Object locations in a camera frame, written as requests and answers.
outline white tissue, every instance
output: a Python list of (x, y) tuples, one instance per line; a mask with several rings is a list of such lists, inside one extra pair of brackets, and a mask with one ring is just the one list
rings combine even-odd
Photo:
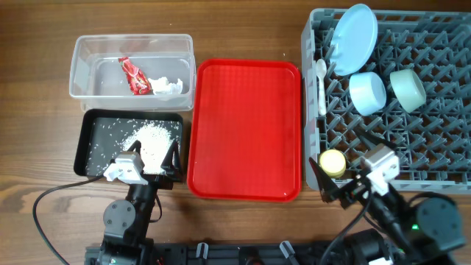
[(158, 94), (179, 94), (183, 91), (183, 82), (180, 78), (177, 81), (177, 84), (170, 83), (167, 77), (161, 77), (157, 80), (148, 78), (150, 86), (152, 87), (152, 91), (154, 95)]

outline light blue plate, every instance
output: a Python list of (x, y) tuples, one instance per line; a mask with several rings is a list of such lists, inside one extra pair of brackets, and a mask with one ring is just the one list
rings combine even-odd
[(353, 74), (367, 62), (378, 38), (378, 21), (365, 4), (356, 4), (340, 18), (333, 32), (331, 46), (335, 46), (330, 63), (339, 76)]

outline black tray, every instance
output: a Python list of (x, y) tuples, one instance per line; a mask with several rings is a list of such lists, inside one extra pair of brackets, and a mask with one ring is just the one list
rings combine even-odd
[(158, 173), (156, 171), (160, 170), (161, 163), (159, 158), (168, 151), (166, 143), (170, 145), (173, 140), (179, 143), (180, 160), (184, 161), (181, 158), (183, 119), (180, 115), (93, 109), (83, 117), (75, 155), (75, 173), (86, 177), (103, 175), (111, 159), (126, 150), (132, 139), (142, 137), (142, 134), (138, 134), (139, 130), (152, 134), (145, 137), (147, 140), (139, 139), (142, 143), (141, 157), (146, 164), (144, 173)]

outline red candy wrapper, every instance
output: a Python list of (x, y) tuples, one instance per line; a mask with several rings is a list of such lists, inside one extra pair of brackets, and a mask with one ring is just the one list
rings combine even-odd
[(135, 95), (145, 95), (152, 90), (142, 70), (134, 66), (128, 57), (119, 58), (118, 61), (126, 73), (127, 82)]

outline clear plastic container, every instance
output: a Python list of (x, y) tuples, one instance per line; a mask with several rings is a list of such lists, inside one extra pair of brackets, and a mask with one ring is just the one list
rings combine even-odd
[[(147, 78), (183, 81), (181, 94), (133, 95), (118, 62), (129, 57)], [(72, 57), (69, 93), (82, 109), (191, 110), (196, 65), (193, 41), (187, 34), (81, 36)]]

